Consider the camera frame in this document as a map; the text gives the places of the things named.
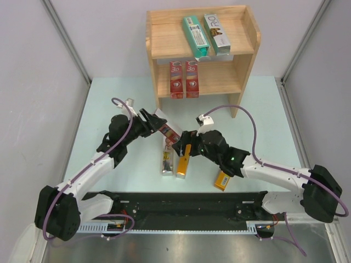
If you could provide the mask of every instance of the table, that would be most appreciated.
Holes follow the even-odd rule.
[[[77,132],[65,180],[72,178],[101,143],[113,115],[120,109],[112,97],[132,98],[134,108],[155,110],[150,78],[95,78]],[[222,104],[227,97],[202,96],[199,99],[163,99],[163,111],[184,130],[197,129],[199,114]],[[257,155],[275,163],[300,167],[297,151],[273,77],[251,77],[241,106],[249,110],[258,130]],[[239,112],[235,119],[222,109],[211,114],[218,129],[234,147],[251,151],[253,129],[248,117]],[[128,155],[91,191],[118,192],[220,192],[213,186],[218,167],[203,157],[190,159],[186,179],[162,176],[162,135],[139,138],[128,146]],[[230,180],[227,192],[284,191],[269,183],[242,178]],[[244,235],[156,235],[132,234],[113,242],[85,239],[72,246],[47,246],[43,262],[335,262],[324,224],[292,224],[303,257],[292,245],[281,241],[260,242]],[[277,236],[291,238],[284,223],[276,226]]]
[[[89,91],[80,126],[67,166],[65,180],[86,165],[108,132],[112,116],[121,110],[111,103],[112,97],[134,99],[134,109],[155,111],[152,81],[140,78],[95,78]],[[207,95],[198,99],[162,99],[163,112],[183,130],[197,129],[195,118],[208,110],[228,104],[225,95]],[[246,108],[257,124],[257,155],[275,163],[300,167],[293,138],[284,113],[274,77],[251,77],[241,106]],[[229,109],[211,114],[214,129],[218,129],[227,143],[251,152],[253,128],[244,112],[231,118]],[[122,163],[103,177],[91,191],[118,192],[220,192],[213,186],[219,172],[217,165],[201,157],[190,159],[186,179],[161,175],[161,133],[138,138],[128,146]],[[227,192],[284,191],[264,181],[232,178]]]

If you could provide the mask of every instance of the shelf side panel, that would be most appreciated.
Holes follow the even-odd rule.
[[[151,12],[152,24],[173,24],[181,23],[183,17],[196,15],[200,21],[203,21],[205,14],[217,14],[221,16],[221,20],[242,19],[246,5],[234,5],[224,7],[204,7],[204,8],[185,8],[185,9],[167,9],[153,10]]]

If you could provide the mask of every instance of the wooden shelf board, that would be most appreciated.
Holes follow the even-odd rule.
[[[200,95],[241,92],[241,85],[232,61],[199,62],[198,71]],[[169,97],[169,64],[158,65],[157,75],[158,97]],[[183,75],[183,87],[185,92],[185,74]]]
[[[229,38],[231,55],[253,54],[254,50],[243,20],[220,20],[220,22]],[[193,56],[181,23],[152,25],[151,42],[152,59]],[[212,45],[209,56],[215,56]]]

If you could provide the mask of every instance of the light blue table surface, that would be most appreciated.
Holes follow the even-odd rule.
[[[69,160],[65,180],[72,178],[100,145],[112,116],[121,112],[111,103],[112,97],[134,99],[134,109],[155,111],[151,78],[94,78]],[[197,129],[195,118],[210,109],[228,104],[225,95],[201,96],[199,99],[162,100],[162,110],[183,130]],[[250,77],[241,106],[256,121],[258,138],[256,152],[268,161],[300,167],[298,155],[288,126],[279,92],[272,76]],[[253,128],[244,112],[232,119],[229,109],[211,114],[214,129],[219,130],[229,145],[251,152]],[[221,192],[213,186],[219,168],[204,157],[190,159],[186,179],[161,175],[161,133],[138,138],[128,146],[122,163],[103,177],[91,191],[120,192]],[[284,191],[260,180],[234,177],[226,192]]]

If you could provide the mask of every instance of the metal plate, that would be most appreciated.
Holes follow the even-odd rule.
[[[292,228],[307,258],[291,244],[279,240],[260,242],[251,235],[134,234],[108,242],[88,238],[60,248],[48,246],[43,263],[335,262],[324,224],[295,224]],[[275,235],[290,238],[284,224],[276,226]]]

